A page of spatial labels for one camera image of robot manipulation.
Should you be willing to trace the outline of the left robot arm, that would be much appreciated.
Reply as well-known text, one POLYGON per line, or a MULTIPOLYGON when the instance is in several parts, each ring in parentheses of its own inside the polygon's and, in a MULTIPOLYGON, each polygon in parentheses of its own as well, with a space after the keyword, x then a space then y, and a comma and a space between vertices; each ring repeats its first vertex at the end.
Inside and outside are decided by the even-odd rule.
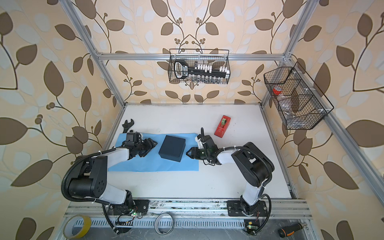
POLYGON ((71 202, 96 202, 135 210, 132 193, 107 182, 108 169, 136 156, 145 157, 157 144, 151 138, 143 139, 138 132, 127 133, 118 147, 78 157, 63 177, 62 195, 71 202))

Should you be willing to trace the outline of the light blue wrapping paper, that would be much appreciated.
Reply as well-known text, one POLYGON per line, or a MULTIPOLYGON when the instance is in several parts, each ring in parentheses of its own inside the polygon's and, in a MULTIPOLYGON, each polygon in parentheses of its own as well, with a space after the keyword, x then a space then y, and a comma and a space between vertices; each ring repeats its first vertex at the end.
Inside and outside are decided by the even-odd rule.
POLYGON ((109 172, 182 172, 198 171, 199 161, 194 160, 183 154, 180 162, 175 162, 161 158, 159 151, 166 137, 165 134, 143 134, 145 139, 151 138, 158 145, 152 149, 148 155, 141 158, 136 156, 129 161, 124 161, 108 169, 109 172))

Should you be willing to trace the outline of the dark navy gift box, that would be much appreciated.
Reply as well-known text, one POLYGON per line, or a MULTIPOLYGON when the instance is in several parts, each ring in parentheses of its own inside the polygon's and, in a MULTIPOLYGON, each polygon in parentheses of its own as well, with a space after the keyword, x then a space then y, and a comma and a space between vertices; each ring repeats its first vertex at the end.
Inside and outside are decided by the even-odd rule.
POLYGON ((185 147, 185 139, 166 135, 159 150, 159 155, 162 159, 181 162, 185 147))

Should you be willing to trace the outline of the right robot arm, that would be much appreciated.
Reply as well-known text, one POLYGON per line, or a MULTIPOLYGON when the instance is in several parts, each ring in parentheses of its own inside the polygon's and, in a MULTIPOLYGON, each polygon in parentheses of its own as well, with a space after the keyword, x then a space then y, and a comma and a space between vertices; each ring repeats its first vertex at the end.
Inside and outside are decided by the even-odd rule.
POLYGON ((203 161, 205 165, 216 166, 235 164, 247 181, 245 191, 233 207, 229 206, 230 216, 249 216, 268 213, 262 200, 265 187, 271 182, 275 166, 252 142, 244 146, 218 148, 210 136, 198 135, 197 147, 192 147, 186 155, 203 161))

